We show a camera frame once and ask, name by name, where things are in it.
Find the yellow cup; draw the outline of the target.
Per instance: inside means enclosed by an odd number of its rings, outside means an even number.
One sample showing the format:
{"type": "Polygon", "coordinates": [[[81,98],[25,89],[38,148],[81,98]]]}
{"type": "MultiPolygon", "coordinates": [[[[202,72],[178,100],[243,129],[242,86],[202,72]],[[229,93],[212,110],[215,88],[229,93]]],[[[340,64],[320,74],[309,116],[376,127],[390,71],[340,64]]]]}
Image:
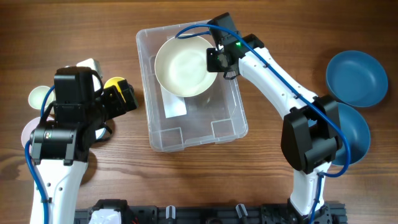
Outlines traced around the yellow cup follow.
{"type": "Polygon", "coordinates": [[[119,82],[119,81],[122,81],[122,80],[124,80],[124,78],[122,78],[122,77],[113,77],[113,78],[110,78],[110,79],[104,84],[104,88],[109,88],[109,87],[111,87],[111,86],[115,86],[116,89],[117,89],[117,91],[120,93],[122,99],[125,101],[125,99],[124,99],[124,97],[123,97],[123,94],[122,94],[122,91],[121,91],[121,88],[120,88],[120,86],[119,86],[119,84],[118,84],[118,82],[119,82]]]}

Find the pale green cup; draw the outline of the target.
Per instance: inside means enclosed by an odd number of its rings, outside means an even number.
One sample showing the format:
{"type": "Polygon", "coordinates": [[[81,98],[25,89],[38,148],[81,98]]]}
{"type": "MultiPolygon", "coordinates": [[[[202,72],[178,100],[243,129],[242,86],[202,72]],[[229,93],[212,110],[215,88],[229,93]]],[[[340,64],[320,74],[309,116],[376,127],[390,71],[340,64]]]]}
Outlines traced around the pale green cup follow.
{"type": "MultiPolygon", "coordinates": [[[[49,90],[50,90],[49,86],[38,86],[34,88],[30,92],[28,97],[29,105],[35,110],[41,110],[42,103],[49,90]]],[[[53,102],[54,100],[56,100],[56,96],[55,96],[55,91],[53,90],[51,94],[49,94],[49,97],[47,98],[45,108],[48,107],[49,103],[53,102]]]]}

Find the cream white bowl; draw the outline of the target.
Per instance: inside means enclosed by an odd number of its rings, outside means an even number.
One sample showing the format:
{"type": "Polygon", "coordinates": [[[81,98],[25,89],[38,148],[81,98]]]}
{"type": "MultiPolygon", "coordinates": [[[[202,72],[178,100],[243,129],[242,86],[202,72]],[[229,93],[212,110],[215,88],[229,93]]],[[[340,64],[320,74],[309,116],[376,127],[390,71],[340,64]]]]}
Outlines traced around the cream white bowl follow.
{"type": "Polygon", "coordinates": [[[209,48],[212,45],[202,37],[173,37],[166,41],[154,62],[161,87],[181,97],[197,96],[209,89],[218,76],[207,70],[206,50],[209,48]]]}

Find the clear plastic storage container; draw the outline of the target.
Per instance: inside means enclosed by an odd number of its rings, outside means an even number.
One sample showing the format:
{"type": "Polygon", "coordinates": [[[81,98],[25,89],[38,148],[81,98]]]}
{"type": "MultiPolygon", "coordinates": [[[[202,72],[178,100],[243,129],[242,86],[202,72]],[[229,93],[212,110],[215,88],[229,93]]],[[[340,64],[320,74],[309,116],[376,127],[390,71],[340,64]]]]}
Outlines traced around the clear plastic storage container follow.
{"type": "Polygon", "coordinates": [[[142,29],[136,35],[149,142],[157,152],[230,142],[243,138],[249,130],[238,81],[225,80],[223,74],[204,93],[184,98],[186,115],[165,117],[161,85],[155,77],[155,57],[166,41],[186,27],[188,24],[142,29]]]}

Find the dark blue bowl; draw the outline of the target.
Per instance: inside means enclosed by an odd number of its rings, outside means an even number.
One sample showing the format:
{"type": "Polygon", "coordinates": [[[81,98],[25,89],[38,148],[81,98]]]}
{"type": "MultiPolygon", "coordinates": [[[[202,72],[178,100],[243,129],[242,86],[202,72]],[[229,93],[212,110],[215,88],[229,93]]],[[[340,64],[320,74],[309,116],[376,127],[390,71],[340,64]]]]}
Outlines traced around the dark blue bowl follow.
{"type": "Polygon", "coordinates": [[[357,50],[336,54],[327,65],[325,79],[331,95],[357,108],[380,103],[387,95],[389,86],[381,63],[357,50]]]}
{"type": "Polygon", "coordinates": [[[353,165],[365,157],[371,145],[371,132],[366,120],[354,108],[338,103],[340,126],[346,136],[350,149],[353,165]]]}

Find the light blue small bowl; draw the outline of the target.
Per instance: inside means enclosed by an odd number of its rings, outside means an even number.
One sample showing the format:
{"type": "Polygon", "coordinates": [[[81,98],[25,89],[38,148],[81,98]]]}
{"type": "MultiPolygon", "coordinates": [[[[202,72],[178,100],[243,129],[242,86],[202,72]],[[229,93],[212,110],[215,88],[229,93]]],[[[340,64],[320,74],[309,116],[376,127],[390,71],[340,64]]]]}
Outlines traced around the light blue small bowl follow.
{"type": "Polygon", "coordinates": [[[97,130],[95,131],[96,139],[101,139],[101,138],[104,136],[105,132],[106,132],[106,129],[105,129],[105,128],[97,129],[97,130]]]}

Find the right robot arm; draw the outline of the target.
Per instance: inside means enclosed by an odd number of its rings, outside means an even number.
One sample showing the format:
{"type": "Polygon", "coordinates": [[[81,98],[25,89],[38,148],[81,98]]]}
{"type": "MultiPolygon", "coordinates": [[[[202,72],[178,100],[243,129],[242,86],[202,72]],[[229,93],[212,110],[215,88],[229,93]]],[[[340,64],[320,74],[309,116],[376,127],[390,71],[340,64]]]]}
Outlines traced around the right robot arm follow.
{"type": "Polygon", "coordinates": [[[331,176],[331,163],[346,143],[337,102],[295,81],[254,34],[241,35],[229,13],[208,21],[206,27],[216,44],[207,52],[207,69],[247,79],[282,118],[280,147],[294,170],[289,208],[300,222],[312,222],[324,207],[323,185],[331,176]]]}

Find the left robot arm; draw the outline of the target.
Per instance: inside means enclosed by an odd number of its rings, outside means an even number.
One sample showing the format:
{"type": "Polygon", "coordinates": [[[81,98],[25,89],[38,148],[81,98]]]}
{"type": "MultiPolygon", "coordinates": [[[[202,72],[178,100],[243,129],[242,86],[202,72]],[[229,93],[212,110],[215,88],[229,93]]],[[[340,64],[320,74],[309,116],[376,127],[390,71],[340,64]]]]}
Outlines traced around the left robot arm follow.
{"type": "Polygon", "coordinates": [[[122,79],[94,88],[99,74],[90,67],[59,68],[56,99],[40,117],[25,145],[25,160],[34,180],[31,223],[73,223],[78,190],[88,167],[96,130],[137,109],[133,87],[122,79]]]}

